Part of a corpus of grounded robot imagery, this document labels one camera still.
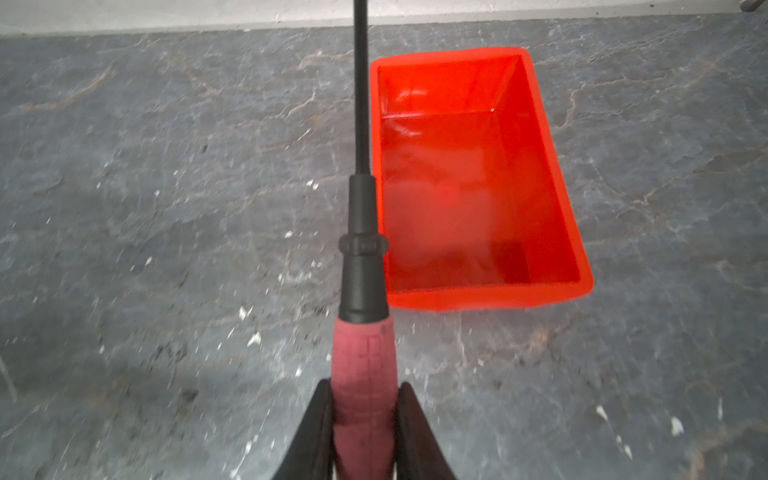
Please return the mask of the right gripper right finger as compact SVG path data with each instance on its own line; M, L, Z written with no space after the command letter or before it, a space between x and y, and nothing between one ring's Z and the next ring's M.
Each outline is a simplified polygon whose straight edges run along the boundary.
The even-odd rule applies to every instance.
M400 480L455 480L412 385L403 382L396 408L395 465Z

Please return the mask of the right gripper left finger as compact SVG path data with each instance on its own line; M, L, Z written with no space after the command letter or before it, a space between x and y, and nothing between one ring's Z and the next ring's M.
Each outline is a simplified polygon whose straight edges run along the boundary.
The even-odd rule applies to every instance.
M333 398L329 379L318 382L274 480L333 478Z

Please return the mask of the red handled black screwdriver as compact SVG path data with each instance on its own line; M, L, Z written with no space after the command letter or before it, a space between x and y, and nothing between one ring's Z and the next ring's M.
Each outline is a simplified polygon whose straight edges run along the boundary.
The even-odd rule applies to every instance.
M353 4L355 171L348 184L347 231L331 360L333 440L341 479L394 473L397 362L378 229L377 183L370 164L368 4Z

